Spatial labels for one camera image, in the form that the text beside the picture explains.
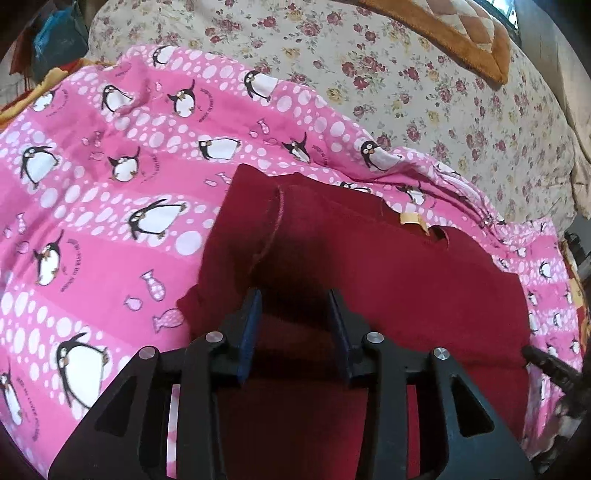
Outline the dark red fleece garment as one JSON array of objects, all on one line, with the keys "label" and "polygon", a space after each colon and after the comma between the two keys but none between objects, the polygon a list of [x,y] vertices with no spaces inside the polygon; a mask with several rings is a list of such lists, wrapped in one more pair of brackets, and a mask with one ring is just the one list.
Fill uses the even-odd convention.
[{"label": "dark red fleece garment", "polygon": [[[529,342],[520,279],[453,227],[403,225],[379,197],[242,165],[177,305],[194,336],[262,293],[256,349],[320,365],[335,358],[329,290],[370,327],[416,351],[446,347],[515,436],[525,423]],[[317,369],[247,380],[219,397],[233,479],[349,479],[367,394]]]}]

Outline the orange yellow blanket edge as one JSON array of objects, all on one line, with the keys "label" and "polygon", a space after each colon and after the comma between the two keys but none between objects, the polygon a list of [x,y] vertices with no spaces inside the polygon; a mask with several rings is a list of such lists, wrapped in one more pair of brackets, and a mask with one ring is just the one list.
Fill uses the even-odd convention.
[{"label": "orange yellow blanket edge", "polygon": [[35,88],[25,92],[15,101],[4,106],[1,109],[0,114],[0,131],[5,131],[8,125],[18,117],[23,110],[33,104],[42,95],[54,90],[68,75],[69,72],[66,70],[53,68]]}]

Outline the pink penguin print blanket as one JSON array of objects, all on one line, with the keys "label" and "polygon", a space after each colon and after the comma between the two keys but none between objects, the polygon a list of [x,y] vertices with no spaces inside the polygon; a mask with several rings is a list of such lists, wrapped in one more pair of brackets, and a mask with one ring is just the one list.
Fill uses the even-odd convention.
[{"label": "pink penguin print blanket", "polygon": [[187,338],[176,303],[242,164],[467,233],[519,276],[534,343],[580,364],[550,220],[508,222],[447,164],[383,147],[310,88],[138,45],[66,75],[1,132],[1,422],[36,473],[141,341]]}]

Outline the blue plastic bag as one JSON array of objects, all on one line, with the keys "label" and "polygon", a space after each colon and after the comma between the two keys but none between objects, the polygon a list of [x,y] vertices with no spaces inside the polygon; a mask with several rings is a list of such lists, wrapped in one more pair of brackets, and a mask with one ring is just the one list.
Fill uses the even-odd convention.
[{"label": "blue plastic bag", "polygon": [[88,52],[88,28],[78,1],[52,12],[32,43],[32,76],[40,82],[53,68],[65,66]]}]

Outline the orange checkered cushion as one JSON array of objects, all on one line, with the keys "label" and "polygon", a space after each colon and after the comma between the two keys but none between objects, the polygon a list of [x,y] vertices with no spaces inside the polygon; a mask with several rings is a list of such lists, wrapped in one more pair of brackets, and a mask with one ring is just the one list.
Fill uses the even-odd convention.
[{"label": "orange checkered cushion", "polygon": [[492,83],[508,82],[509,33],[477,2],[374,0],[361,4],[411,27]]}]

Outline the floral cream bedspread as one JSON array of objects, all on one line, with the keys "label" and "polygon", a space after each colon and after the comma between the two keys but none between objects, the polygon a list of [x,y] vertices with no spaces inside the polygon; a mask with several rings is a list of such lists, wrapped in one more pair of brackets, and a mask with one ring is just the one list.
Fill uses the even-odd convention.
[{"label": "floral cream bedspread", "polygon": [[106,1],[89,54],[114,61],[135,44],[225,55],[314,88],[384,149],[407,146],[452,166],[509,221],[576,215],[571,173],[583,157],[554,93],[519,49],[494,87],[428,39],[334,1]]}]

